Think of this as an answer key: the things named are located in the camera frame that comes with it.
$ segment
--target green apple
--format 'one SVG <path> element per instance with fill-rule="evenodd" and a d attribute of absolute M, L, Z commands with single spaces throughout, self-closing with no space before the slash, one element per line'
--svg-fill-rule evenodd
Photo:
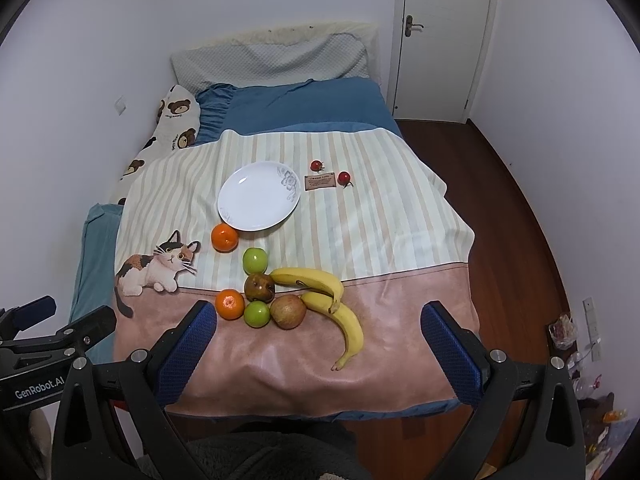
<path fill-rule="evenodd" d="M 263 301 L 252 301 L 244 310 L 244 322 L 253 328 L 265 326 L 271 319 L 269 307 Z"/>
<path fill-rule="evenodd" d="M 249 247 L 242 255 L 242 268 L 247 274 L 262 274 L 268 265 L 267 253 L 259 247 Z"/>

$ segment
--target brown fruit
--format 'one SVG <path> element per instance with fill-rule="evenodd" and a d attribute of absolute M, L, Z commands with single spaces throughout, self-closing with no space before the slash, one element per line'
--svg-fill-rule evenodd
<path fill-rule="evenodd" d="M 284 330 L 297 327 L 305 319 L 306 306 L 295 294 L 286 294 L 273 300 L 271 317 Z"/>
<path fill-rule="evenodd" d="M 244 282 L 244 294 L 249 301 L 269 303 L 276 295 L 276 284 L 266 274 L 249 274 Z"/>

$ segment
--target bear print pillow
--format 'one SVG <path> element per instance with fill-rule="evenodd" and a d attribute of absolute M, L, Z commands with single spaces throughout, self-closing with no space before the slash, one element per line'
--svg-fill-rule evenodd
<path fill-rule="evenodd" d="M 188 90 L 174 85 L 160 101 L 157 122 L 153 135 L 116 185 L 111 202 L 124 204 L 131 184 L 150 162 L 167 156 L 174 150 L 193 146 L 200 130 L 200 105 Z"/>

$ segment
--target white door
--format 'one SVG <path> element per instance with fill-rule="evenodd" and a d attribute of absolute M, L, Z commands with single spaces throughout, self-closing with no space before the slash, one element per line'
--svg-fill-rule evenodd
<path fill-rule="evenodd" d="M 488 9 L 489 0 L 404 0 L 396 119 L 462 120 Z"/>

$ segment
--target light switch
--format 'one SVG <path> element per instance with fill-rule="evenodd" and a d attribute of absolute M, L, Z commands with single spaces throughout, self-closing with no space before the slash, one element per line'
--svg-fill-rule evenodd
<path fill-rule="evenodd" d="M 118 100 L 114 102 L 113 106 L 114 108 L 116 108 L 118 115 L 122 115 L 124 110 L 127 109 L 127 103 L 124 100 L 124 95 L 121 95 L 120 97 L 118 97 Z"/>

